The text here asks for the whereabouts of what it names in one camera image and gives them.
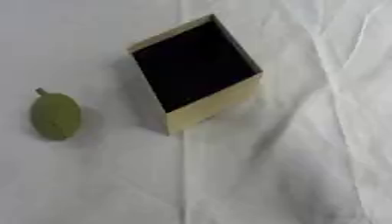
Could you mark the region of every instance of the box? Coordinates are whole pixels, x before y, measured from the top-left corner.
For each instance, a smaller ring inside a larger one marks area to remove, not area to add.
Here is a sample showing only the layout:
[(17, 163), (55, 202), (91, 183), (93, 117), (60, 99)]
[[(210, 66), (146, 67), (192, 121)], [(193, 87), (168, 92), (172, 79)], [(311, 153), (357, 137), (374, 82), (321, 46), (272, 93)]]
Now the box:
[(214, 15), (136, 43), (129, 53), (159, 100), (170, 134), (246, 100), (262, 74)]

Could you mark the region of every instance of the square box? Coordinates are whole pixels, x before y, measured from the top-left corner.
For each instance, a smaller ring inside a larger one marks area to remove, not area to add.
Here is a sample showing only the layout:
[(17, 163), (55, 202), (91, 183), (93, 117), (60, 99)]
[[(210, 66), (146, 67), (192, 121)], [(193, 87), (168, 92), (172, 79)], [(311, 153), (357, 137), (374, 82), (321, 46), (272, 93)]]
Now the square box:
[(246, 100), (262, 69), (215, 15), (136, 43), (129, 49), (175, 133)]

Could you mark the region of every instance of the open box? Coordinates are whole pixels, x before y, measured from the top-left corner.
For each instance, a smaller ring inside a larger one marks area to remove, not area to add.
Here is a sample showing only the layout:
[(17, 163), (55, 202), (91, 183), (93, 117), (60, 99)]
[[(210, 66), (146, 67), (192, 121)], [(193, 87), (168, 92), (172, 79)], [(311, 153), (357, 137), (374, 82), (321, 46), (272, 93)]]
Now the open box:
[(247, 99), (262, 70), (214, 15), (134, 44), (133, 55), (175, 133)]

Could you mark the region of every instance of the white fabric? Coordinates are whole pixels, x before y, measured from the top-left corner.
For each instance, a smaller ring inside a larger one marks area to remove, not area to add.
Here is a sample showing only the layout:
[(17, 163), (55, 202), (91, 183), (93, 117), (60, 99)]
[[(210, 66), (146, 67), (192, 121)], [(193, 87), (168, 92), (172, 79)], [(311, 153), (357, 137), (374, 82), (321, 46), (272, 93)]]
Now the white fabric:
[[(391, 11), (381, 0), (0, 0), (0, 223), (391, 223)], [(125, 49), (209, 13), (263, 68), (259, 92), (163, 136), (143, 118)], [(78, 136), (35, 134), (39, 87), (82, 105)]]

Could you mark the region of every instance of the fruit stem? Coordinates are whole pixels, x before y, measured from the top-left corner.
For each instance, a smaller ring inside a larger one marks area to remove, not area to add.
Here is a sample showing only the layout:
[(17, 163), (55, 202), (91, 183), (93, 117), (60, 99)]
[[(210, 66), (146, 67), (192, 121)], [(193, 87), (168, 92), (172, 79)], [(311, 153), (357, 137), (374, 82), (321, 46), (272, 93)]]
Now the fruit stem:
[(47, 95), (47, 92), (42, 87), (37, 88), (35, 91), (39, 95)]

